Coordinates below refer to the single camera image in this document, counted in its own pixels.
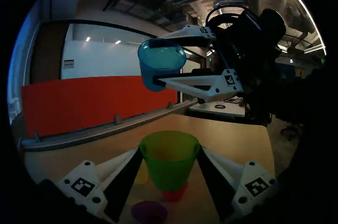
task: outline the desk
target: desk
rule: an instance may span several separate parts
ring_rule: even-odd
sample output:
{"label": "desk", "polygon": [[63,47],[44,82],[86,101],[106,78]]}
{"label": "desk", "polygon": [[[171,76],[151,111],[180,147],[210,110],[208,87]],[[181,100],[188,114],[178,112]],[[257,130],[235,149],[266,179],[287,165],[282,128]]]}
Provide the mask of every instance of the desk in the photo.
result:
{"label": "desk", "polygon": [[[216,105],[223,105],[225,106],[225,108],[218,109],[215,108]],[[221,116],[233,116],[233,117],[245,116],[245,107],[241,107],[238,104],[232,104],[224,101],[213,101],[205,104],[195,104],[193,106],[190,106],[189,109],[196,112],[205,112]]]}
{"label": "desk", "polygon": [[[194,135],[201,145],[239,164],[257,160],[266,170],[275,174],[270,139],[263,126],[235,124],[171,114],[143,126],[86,144],[45,152],[25,153],[25,165],[32,178],[59,180],[83,160],[100,164],[137,146],[146,135],[163,130],[183,131]],[[133,186],[121,215],[121,223],[134,223],[130,208],[134,204]],[[160,198],[160,191],[152,190],[152,198]],[[218,215],[211,196],[195,163],[189,177],[189,187],[176,207],[176,217],[168,223],[218,223]]]}
{"label": "desk", "polygon": [[170,114],[143,126],[86,144],[44,152],[26,152],[25,165],[35,182],[59,180],[83,160],[95,164],[112,159],[137,146],[155,131],[183,131],[201,145],[239,164],[257,160],[275,174],[270,139],[263,126],[213,121]]}

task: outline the purple cup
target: purple cup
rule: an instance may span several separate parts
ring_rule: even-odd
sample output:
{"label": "purple cup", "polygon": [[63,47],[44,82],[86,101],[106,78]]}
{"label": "purple cup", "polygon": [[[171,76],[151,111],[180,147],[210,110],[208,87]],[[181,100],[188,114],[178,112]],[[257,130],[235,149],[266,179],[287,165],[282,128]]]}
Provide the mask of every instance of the purple cup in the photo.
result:
{"label": "purple cup", "polygon": [[141,224],[159,224],[166,220],[168,211],[156,201],[141,201],[132,207],[131,215]]}

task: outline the fluorescent light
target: fluorescent light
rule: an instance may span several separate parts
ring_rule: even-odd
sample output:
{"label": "fluorescent light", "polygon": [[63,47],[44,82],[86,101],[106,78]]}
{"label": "fluorescent light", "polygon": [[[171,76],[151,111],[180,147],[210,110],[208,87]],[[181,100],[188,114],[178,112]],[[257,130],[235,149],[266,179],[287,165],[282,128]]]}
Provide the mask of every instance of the fluorescent light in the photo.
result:
{"label": "fluorescent light", "polygon": [[279,44],[278,44],[278,47],[279,47],[280,49],[284,50],[284,51],[286,51],[286,50],[288,49],[288,48],[286,48],[285,46],[279,45]]}
{"label": "fluorescent light", "polygon": [[310,50],[310,49],[316,48],[316,47],[318,47],[318,46],[322,46],[322,44],[318,44],[318,45],[316,45],[316,46],[313,46],[313,47],[311,47],[311,48],[307,48],[307,49],[305,49],[304,51],[307,51],[307,50]]}
{"label": "fluorescent light", "polygon": [[184,52],[185,52],[186,54],[192,55],[192,53],[191,53],[191,52],[188,52],[187,50],[184,50]]}
{"label": "fluorescent light", "polygon": [[319,31],[318,31],[318,28],[317,28],[316,24],[314,23],[314,20],[313,20],[311,14],[310,14],[310,11],[307,9],[307,7],[305,6],[305,4],[304,4],[304,2],[303,2],[302,0],[298,0],[298,1],[299,1],[299,3],[303,6],[303,8],[305,9],[306,13],[308,14],[310,20],[312,21],[312,24],[314,25],[314,28],[316,29],[317,34],[318,34],[318,36],[319,36],[320,42],[322,43],[322,45],[323,45],[323,47],[324,47],[324,48],[323,48],[323,49],[324,49],[324,54],[325,54],[325,56],[326,56],[326,49],[325,49],[325,46],[324,46],[324,42],[323,42],[322,36],[320,35],[320,33],[319,33]]}
{"label": "fluorescent light", "polygon": [[314,52],[314,51],[317,51],[317,50],[319,50],[319,49],[324,49],[325,48],[325,46],[323,46],[323,47],[319,47],[319,48],[316,48],[316,49],[313,49],[313,50],[311,50],[311,51],[304,51],[304,54],[305,53],[309,53],[309,52]]}

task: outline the red partition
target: red partition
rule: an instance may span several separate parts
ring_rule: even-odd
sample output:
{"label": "red partition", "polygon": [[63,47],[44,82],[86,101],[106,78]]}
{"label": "red partition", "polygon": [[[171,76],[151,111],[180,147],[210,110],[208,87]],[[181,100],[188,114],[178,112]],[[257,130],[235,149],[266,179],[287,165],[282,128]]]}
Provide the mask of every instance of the red partition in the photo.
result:
{"label": "red partition", "polygon": [[148,90],[141,76],[89,77],[22,87],[30,137],[55,135],[127,118],[177,103],[177,91]]}

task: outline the red cup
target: red cup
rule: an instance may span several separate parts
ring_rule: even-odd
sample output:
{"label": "red cup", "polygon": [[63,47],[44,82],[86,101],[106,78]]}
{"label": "red cup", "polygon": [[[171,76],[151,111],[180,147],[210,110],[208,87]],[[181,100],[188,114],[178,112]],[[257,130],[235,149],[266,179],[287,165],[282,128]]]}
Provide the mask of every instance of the red cup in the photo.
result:
{"label": "red cup", "polygon": [[184,192],[188,187],[188,184],[189,183],[186,182],[185,185],[177,191],[162,191],[164,199],[170,202],[179,201],[183,197]]}

